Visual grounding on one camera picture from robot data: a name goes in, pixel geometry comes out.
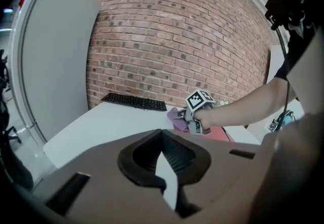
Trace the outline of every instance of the brick wall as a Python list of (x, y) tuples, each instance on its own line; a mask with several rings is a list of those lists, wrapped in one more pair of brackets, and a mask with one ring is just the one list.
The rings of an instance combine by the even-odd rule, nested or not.
[(249, 0), (98, 0), (87, 94), (183, 106), (195, 89), (232, 102), (263, 84), (273, 34)]

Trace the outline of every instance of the black keyboard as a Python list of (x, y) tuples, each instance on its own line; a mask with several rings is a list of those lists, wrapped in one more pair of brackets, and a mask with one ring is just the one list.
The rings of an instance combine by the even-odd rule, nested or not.
[(162, 110), (162, 111), (167, 110), (164, 101), (139, 98), (131, 95), (122, 95), (122, 94), (117, 94), (112, 92), (108, 93), (101, 100), (120, 104), (120, 105), (131, 106), (135, 108)]

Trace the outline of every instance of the small device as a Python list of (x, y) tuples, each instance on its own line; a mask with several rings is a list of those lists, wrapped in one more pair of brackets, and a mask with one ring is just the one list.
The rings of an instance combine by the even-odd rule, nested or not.
[(188, 129), (192, 135), (208, 135), (210, 129), (203, 129), (201, 122), (194, 118), (195, 111), (202, 108), (213, 108), (216, 103), (212, 96), (203, 90), (196, 90), (186, 98), (187, 108), (178, 111), (175, 119), (184, 119), (187, 122)]
[(122, 95), (110, 92), (101, 99), (102, 101), (126, 105), (134, 108), (166, 111), (164, 101), (140, 98), (132, 95)]

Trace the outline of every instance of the gray panel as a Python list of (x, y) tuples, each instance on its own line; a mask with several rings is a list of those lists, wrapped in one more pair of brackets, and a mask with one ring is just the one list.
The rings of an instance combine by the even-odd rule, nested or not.
[(22, 72), (32, 115), (48, 141), (88, 111), (86, 61), (95, 0), (36, 0), (26, 25)]

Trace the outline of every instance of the hand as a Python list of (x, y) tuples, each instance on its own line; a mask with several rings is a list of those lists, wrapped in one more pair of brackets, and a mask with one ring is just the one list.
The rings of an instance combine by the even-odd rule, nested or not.
[(208, 111), (209, 109), (200, 109), (197, 110), (194, 114), (194, 118), (200, 121), (202, 129), (210, 128), (210, 116), (208, 116)]

